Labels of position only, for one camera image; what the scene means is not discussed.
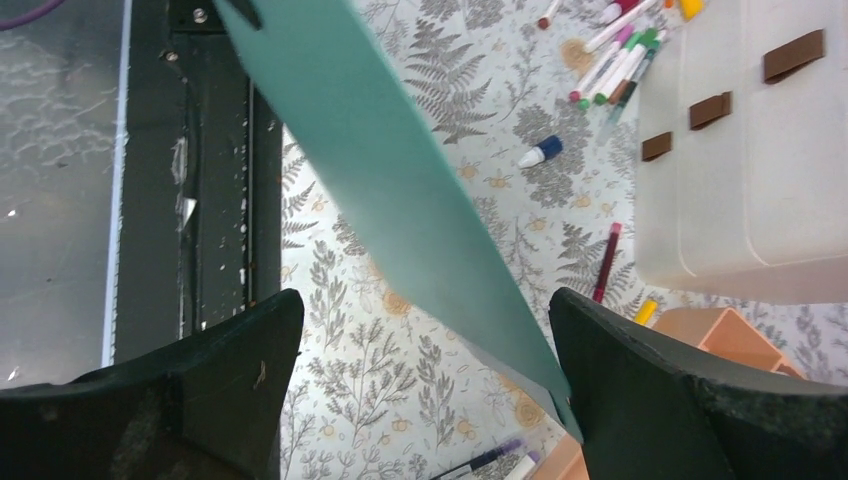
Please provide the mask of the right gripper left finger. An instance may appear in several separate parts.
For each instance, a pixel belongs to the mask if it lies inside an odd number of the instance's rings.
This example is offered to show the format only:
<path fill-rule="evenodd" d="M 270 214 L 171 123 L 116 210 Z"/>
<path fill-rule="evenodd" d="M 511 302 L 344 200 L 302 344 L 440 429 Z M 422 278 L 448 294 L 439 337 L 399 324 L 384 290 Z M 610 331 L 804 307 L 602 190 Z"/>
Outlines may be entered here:
<path fill-rule="evenodd" d="M 293 289 L 63 385 L 1 393 L 5 479 L 260 479 L 304 325 Z"/>

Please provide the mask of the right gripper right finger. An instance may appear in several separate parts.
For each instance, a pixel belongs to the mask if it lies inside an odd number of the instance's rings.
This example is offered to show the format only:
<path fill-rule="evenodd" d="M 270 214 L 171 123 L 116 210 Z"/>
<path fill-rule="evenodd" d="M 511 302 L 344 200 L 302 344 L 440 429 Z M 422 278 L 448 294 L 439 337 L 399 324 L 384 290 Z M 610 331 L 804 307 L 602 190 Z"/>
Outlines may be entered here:
<path fill-rule="evenodd" d="M 560 288 L 549 323 L 570 394 L 557 404 L 593 479 L 843 479 L 847 390 L 695 371 L 701 353 Z"/>

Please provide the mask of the white three-drawer organizer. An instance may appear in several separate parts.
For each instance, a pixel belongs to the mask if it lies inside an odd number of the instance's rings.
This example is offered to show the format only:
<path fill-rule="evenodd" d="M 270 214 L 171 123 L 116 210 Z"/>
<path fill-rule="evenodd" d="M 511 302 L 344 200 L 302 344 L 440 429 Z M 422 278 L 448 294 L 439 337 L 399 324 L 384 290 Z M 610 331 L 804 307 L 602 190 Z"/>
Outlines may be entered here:
<path fill-rule="evenodd" d="M 847 299 L 847 5 L 711 1 L 637 90 L 635 266 L 774 304 Z"/>

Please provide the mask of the teal folder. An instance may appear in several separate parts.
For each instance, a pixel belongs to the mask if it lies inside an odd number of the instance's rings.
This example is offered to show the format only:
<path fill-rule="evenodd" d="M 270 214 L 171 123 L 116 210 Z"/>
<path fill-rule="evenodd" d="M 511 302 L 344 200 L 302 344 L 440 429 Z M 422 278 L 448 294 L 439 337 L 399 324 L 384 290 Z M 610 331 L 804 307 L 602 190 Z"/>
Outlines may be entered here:
<path fill-rule="evenodd" d="M 571 391 L 471 199 L 347 1 L 220 1 L 249 74 L 391 288 L 556 417 Z"/>

